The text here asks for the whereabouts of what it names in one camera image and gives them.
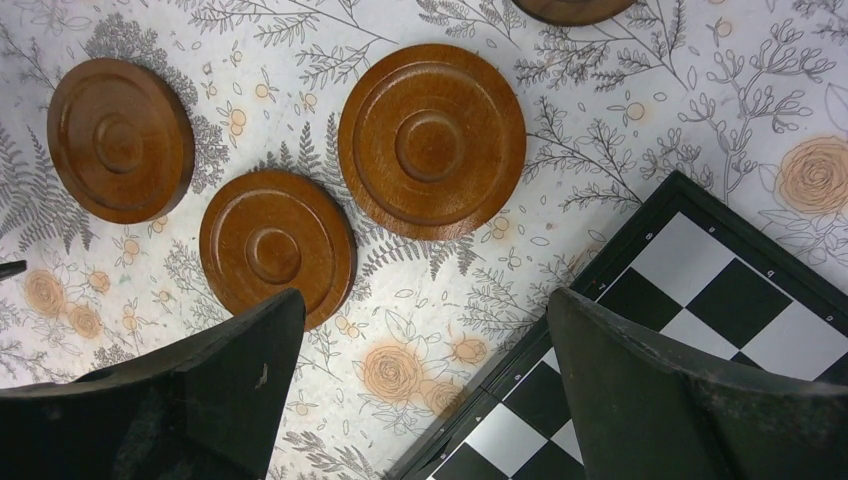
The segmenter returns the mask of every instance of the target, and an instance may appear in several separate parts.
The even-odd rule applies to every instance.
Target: gray fern print
[[[44,144],[27,130],[31,149],[25,153],[0,124],[0,238],[19,231],[21,251],[59,238],[69,253],[80,237],[88,250],[94,237],[88,212],[65,190]]]
[[[512,39],[512,33],[527,26],[525,16],[518,12],[511,0],[501,0],[497,5],[494,0],[482,0],[476,5],[465,0],[416,1],[424,11],[418,14],[421,20],[446,27],[445,34],[449,37],[473,38],[478,27],[485,27],[495,30],[519,48]]]
[[[117,58],[152,70],[176,92],[190,112],[197,104],[197,88],[187,75],[168,64],[168,52],[158,46],[158,38],[155,30],[142,30],[137,21],[124,21],[121,14],[114,13],[97,24],[83,50],[91,58]],[[220,125],[202,115],[189,115],[189,119],[195,143],[191,190],[201,193],[221,182],[224,165],[230,161],[230,149],[224,143]]]
[[[305,454],[314,468],[324,473],[337,473],[340,479],[376,480],[388,478],[383,472],[375,471],[365,455],[354,445],[345,445],[344,448],[335,447],[328,451],[324,440],[315,432],[309,431],[286,432],[283,440],[289,443],[295,451]]]
[[[625,25],[614,17],[610,21],[624,34],[611,34],[598,25],[583,29],[545,27],[539,32],[542,42],[533,46],[540,60],[520,59],[514,70],[519,84],[546,83],[559,90],[571,81],[574,85],[594,81],[596,92],[609,92],[624,85],[635,75],[661,69],[670,74],[684,90],[674,66],[674,52],[686,44],[686,7],[683,0],[638,0],[624,13]],[[586,30],[593,29],[587,35]],[[618,68],[605,68],[612,48]]]

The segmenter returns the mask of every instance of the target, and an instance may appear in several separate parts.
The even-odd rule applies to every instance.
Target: orange rose print
[[[465,391],[448,382],[425,380],[421,383],[424,404],[440,418],[450,418],[465,401]]]
[[[36,313],[49,318],[57,317],[65,306],[65,288],[47,270],[36,270],[27,275],[24,297]]]
[[[365,358],[363,370],[365,387],[390,403],[408,399],[424,376],[418,360],[396,346],[373,350]]]
[[[88,284],[97,293],[106,293],[112,282],[109,280],[109,275],[103,272],[94,272],[88,276]]]
[[[77,306],[71,310],[68,321],[83,338],[94,338],[103,329],[103,325],[100,323],[100,314],[88,307]]]
[[[783,157],[775,190],[801,213],[842,210],[848,203],[848,143],[821,137],[798,145]]]
[[[451,349],[453,349],[453,358],[455,360],[470,365],[477,365],[482,362],[488,353],[486,344],[476,339],[466,340],[463,338],[461,342],[451,345]]]

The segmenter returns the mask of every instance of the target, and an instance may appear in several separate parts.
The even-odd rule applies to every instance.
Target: white square
[[[515,474],[545,442],[545,437],[503,404],[492,409],[465,438],[465,443],[507,476]]]
[[[568,452],[580,464],[583,464],[583,455],[580,453],[580,445],[577,443],[577,432],[574,431],[574,420],[566,422],[559,431],[551,437],[557,445]]]
[[[686,306],[736,256],[682,213],[677,213],[630,265]]]
[[[742,353],[766,371],[815,380],[848,353],[848,338],[793,302],[742,347]]]
[[[671,319],[660,333],[724,360],[730,360],[739,352],[732,343],[686,309]]]
[[[556,359],[556,353],[554,352],[554,349],[553,349],[553,348],[551,348],[550,350],[548,350],[548,353],[546,353],[546,354],[545,354],[545,356],[544,356],[544,357],[542,357],[542,361],[543,361],[543,362],[545,362],[545,363],[547,363],[547,364],[548,364],[548,366],[550,366],[550,367],[551,367],[551,368],[553,368],[554,370],[556,370],[556,371],[557,371],[557,373],[560,373],[560,371],[559,371],[559,362],[558,362],[558,361],[557,361],[557,359]]]

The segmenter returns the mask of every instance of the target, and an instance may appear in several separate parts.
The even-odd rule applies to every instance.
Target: chessboard
[[[848,297],[681,174],[571,288],[716,357],[848,385]],[[399,478],[551,475],[585,478],[543,317]]]

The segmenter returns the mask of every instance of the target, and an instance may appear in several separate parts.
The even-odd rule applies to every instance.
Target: branch print
[[[301,352],[300,359],[297,361],[297,366],[295,367],[295,379],[303,378],[303,367],[310,367],[313,370],[320,370],[338,381],[342,381],[330,370],[330,359],[341,355],[341,352],[333,351],[333,346],[338,344],[339,341],[331,340],[330,336],[332,334],[333,330],[327,323],[307,332],[306,341],[309,345],[312,345],[313,350],[321,355],[322,359],[318,362],[306,357]]]
[[[52,94],[56,90],[56,85],[64,75],[62,69],[57,65],[52,70],[44,65],[44,52],[41,47],[35,43],[35,38],[31,38],[29,48],[24,48],[20,44],[15,43],[9,30],[0,22],[0,39],[3,40],[5,46],[2,53],[4,58],[14,58],[19,60],[25,67],[18,72],[18,80],[21,84],[34,83],[41,87],[47,88]],[[39,110],[47,110],[46,99],[38,104]]]
[[[595,119],[586,130],[587,135],[573,140],[571,136],[566,136],[562,124],[567,112],[551,104],[544,96],[535,105],[539,107],[535,120],[540,126],[528,136],[542,140],[543,144],[536,156],[524,166],[525,183],[533,181],[547,167],[574,170],[578,174],[603,174],[610,181],[609,186],[601,187],[591,182],[583,189],[574,187],[572,194],[560,204],[563,211],[573,205],[582,209],[593,202],[600,202],[612,203],[613,208],[625,212],[642,204],[624,178],[636,166],[631,150],[621,154],[618,152],[618,147],[624,143],[624,135],[619,134],[617,129],[610,129],[604,121]],[[592,147],[598,155],[584,153],[584,147]]]
[[[614,35],[595,25],[594,38],[575,38],[579,32],[571,27],[549,26],[539,32],[542,43],[534,45],[541,60],[520,59],[515,64],[518,83],[534,85],[547,81],[548,88],[559,90],[571,80],[582,85],[590,78],[595,80],[596,92],[609,92],[624,85],[634,75],[661,68],[689,90],[674,66],[675,50],[686,44],[686,20],[683,0],[675,0],[671,17],[667,20],[662,10],[662,0],[656,10],[648,0],[639,0],[625,12],[627,25],[617,18],[612,22],[624,32]],[[649,43],[642,38],[650,35]],[[615,57],[620,68],[601,70],[609,59],[613,46],[633,44],[617,50]]]
[[[20,341],[0,342],[0,366],[13,379],[18,378],[18,368],[29,372],[35,383],[48,380],[65,383],[74,379],[74,375],[64,370],[54,370],[44,365],[47,352],[26,353]]]
[[[757,55],[751,55],[748,64],[753,70],[747,82],[742,79],[745,71],[745,57],[733,50],[724,54],[716,52],[715,63],[720,72],[707,72],[707,80],[729,85],[736,92],[738,118],[742,120],[738,129],[730,128],[725,120],[716,119],[716,101],[702,93],[698,101],[690,100],[691,115],[680,113],[683,122],[706,123],[713,129],[719,148],[725,154],[724,180],[716,194],[725,203],[730,194],[739,186],[742,179],[757,168],[757,162],[747,158],[748,142],[754,136],[751,122],[760,118],[770,118],[772,131],[777,134],[797,131],[800,127],[795,121],[798,117],[808,117],[813,111],[801,106],[799,100],[805,93],[794,90],[779,98],[771,85],[760,86],[760,81],[769,76],[789,77],[805,76],[814,83],[821,83],[821,74],[836,66],[828,58],[819,58],[821,49],[798,49],[792,45],[804,36],[804,32],[792,27],[792,20],[771,27],[771,38],[760,45]]]
[[[474,279],[465,313],[459,317],[463,325],[491,340],[503,340],[507,335],[524,336],[538,320],[533,312],[535,301],[528,299],[524,307],[519,306],[518,295],[512,291],[513,282],[504,280],[503,270],[478,268]]]
[[[223,322],[229,315],[209,289],[200,255],[179,240],[172,242],[165,258],[165,270],[177,288],[196,298],[190,307],[192,318],[183,318],[183,325],[190,334],[194,334]]]
[[[704,190],[711,190],[714,178],[710,166],[704,164],[700,170],[695,166],[695,162],[701,156],[701,147],[683,143],[682,135],[682,129],[669,128],[665,137],[657,137],[659,151],[654,152],[649,148],[642,154],[642,160],[648,163],[648,166],[639,168],[642,178],[645,180],[655,178],[658,182],[662,182],[672,172],[679,170]]]
[[[298,65],[305,64],[306,67],[300,78],[312,89],[316,86],[324,88],[331,81],[344,84],[351,78],[358,79],[360,73],[370,66],[366,55],[374,42],[397,44],[359,25],[354,19],[354,7],[359,3],[358,0],[339,0],[347,18],[319,9],[320,3],[310,5],[298,0],[286,0],[284,5],[299,10],[289,12],[269,7],[264,0],[219,0],[192,12],[189,24],[200,27],[201,33],[217,30],[223,34],[245,22],[252,23],[258,30],[254,38],[266,47],[281,44],[291,47],[295,42],[303,45],[311,32],[318,32],[322,20],[328,21],[328,25],[342,26],[370,38],[358,47],[336,45],[327,49],[313,43],[309,48],[302,49],[297,54]]]
[[[810,18],[816,12],[824,12],[827,22],[819,23],[811,32],[821,38],[830,38],[839,46],[848,43],[848,12],[840,12],[844,0],[795,0],[792,8],[803,18]]]

